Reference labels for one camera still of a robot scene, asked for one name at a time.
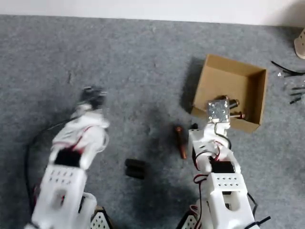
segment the copper screw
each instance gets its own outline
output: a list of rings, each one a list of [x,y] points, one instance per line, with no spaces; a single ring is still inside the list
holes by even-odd
[[[244,119],[246,115],[243,112],[238,112],[234,114],[230,114],[230,118],[239,118],[239,119]]]
[[[186,159],[185,145],[182,140],[182,127],[177,126],[175,128],[175,132],[177,134],[177,142],[178,142],[178,147],[179,147],[181,158]]]

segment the white wall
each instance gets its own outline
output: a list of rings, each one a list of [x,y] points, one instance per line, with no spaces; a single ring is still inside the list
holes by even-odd
[[[0,0],[0,14],[305,27],[305,0]]]

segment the gray carpet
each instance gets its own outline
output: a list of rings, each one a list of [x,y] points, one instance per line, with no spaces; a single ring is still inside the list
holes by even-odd
[[[107,88],[109,147],[90,168],[86,191],[119,229],[175,228],[198,196],[191,157],[180,159],[172,125],[204,121],[187,112],[206,54],[269,69],[264,123],[253,134],[230,130],[263,229],[305,225],[305,108],[270,60],[296,70],[295,28],[191,22],[60,17],[0,17],[0,228],[29,220],[23,180],[25,145],[44,127],[70,116],[82,87]],[[302,77],[286,81],[300,84]],[[43,176],[58,129],[30,157],[32,184]],[[150,164],[144,181],[124,175],[126,158]]]

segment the open cardboard box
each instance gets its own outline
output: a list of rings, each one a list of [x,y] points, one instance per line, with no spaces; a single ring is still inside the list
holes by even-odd
[[[251,133],[262,123],[266,87],[266,69],[209,54],[198,83],[192,114],[206,118],[207,102],[227,95],[240,101],[231,112],[242,111],[246,115],[245,120],[231,118],[231,126]]]

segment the robotic arm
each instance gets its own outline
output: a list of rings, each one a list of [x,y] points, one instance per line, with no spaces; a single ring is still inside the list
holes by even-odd
[[[192,152],[194,165],[201,173],[194,178],[199,184],[200,199],[190,206],[193,215],[187,217],[182,228],[259,229],[270,217],[260,222],[254,219],[255,210],[249,204],[240,165],[226,137],[230,128],[229,100],[210,101],[207,113],[204,130],[189,130],[188,152]],[[206,199],[201,198],[203,181],[207,187]]]
[[[99,109],[104,96],[100,88],[85,88],[82,103],[71,121],[55,136],[31,223],[26,229],[90,226],[97,201],[94,195],[84,193],[84,188],[86,170],[109,142],[106,132],[109,122]]]

